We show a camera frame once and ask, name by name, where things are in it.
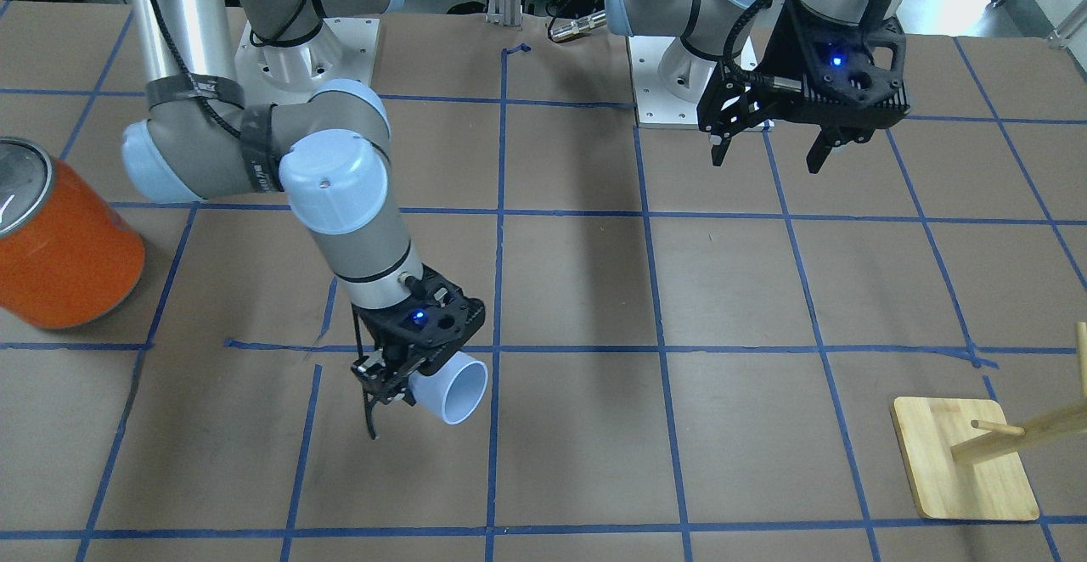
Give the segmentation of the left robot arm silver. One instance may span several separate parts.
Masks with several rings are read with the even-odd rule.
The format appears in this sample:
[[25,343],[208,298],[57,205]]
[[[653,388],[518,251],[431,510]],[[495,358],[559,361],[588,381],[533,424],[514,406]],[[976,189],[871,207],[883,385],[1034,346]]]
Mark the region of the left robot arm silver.
[[765,121],[819,127],[811,174],[834,149],[905,118],[902,0],[605,0],[610,32],[672,37],[698,78],[680,87],[721,165],[730,140]]

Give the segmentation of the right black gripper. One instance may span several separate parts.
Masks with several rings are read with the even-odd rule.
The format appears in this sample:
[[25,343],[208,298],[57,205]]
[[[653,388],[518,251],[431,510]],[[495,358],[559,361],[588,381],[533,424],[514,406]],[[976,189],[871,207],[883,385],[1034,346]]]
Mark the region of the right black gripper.
[[432,375],[482,328],[486,307],[466,296],[435,268],[405,277],[408,298],[393,305],[355,305],[357,361],[351,373],[363,389],[364,405],[404,400],[415,405],[408,378]]

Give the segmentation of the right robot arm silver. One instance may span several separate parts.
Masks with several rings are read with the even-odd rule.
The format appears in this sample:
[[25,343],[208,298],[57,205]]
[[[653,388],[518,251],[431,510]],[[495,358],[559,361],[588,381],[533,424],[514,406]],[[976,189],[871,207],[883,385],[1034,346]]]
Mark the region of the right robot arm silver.
[[149,117],[124,132],[132,183],[158,203],[286,193],[375,349],[351,371],[366,403],[404,400],[455,425],[488,371],[463,353],[482,300],[420,260],[391,178],[391,120],[345,67],[332,20],[403,0],[132,0]]

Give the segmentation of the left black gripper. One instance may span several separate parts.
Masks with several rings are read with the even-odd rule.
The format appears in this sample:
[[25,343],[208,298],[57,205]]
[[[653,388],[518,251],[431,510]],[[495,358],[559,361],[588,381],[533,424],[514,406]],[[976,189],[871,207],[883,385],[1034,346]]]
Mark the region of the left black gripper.
[[712,164],[721,166],[730,138],[767,120],[764,112],[820,126],[805,155],[810,174],[850,143],[850,130],[889,128],[905,118],[907,39],[894,15],[876,17],[890,1],[861,0],[859,23],[844,24],[786,0],[755,72],[710,72],[696,121],[709,135]]

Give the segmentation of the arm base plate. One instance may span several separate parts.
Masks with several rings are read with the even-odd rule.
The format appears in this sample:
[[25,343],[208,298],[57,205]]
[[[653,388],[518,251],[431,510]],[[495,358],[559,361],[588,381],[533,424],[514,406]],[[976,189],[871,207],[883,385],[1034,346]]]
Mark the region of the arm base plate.
[[293,48],[257,46],[250,23],[245,24],[234,55],[242,89],[243,109],[274,104],[307,104],[318,87],[334,79],[368,85],[378,50],[377,18],[326,18],[314,39]]
[[696,105],[717,64],[695,57],[678,37],[629,37],[638,126],[695,130]]

